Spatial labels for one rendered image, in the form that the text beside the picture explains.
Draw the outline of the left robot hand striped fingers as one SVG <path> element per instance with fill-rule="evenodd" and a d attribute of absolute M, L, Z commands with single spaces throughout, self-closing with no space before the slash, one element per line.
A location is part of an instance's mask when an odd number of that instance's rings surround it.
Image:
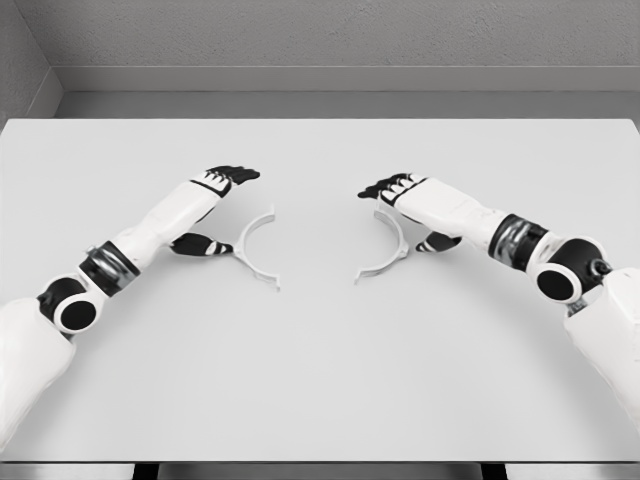
<path fill-rule="evenodd" d="M 233 248 L 189 229 L 204 219 L 233 187 L 260 173 L 241 166 L 217 166 L 181 183 L 137 226 L 119 234 L 114 245 L 139 269 L 165 246 L 189 256 L 226 254 Z"/>

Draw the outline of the right robot hand striped fingers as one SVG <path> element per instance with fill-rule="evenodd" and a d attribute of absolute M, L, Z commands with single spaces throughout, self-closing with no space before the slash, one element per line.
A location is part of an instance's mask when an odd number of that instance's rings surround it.
<path fill-rule="evenodd" d="M 444 252 L 467 239 L 487 251 L 504 213 L 431 177 L 399 173 L 358 193 L 381 200 L 400 214 L 426 226 L 430 234 L 416 245 L 419 252 Z"/>

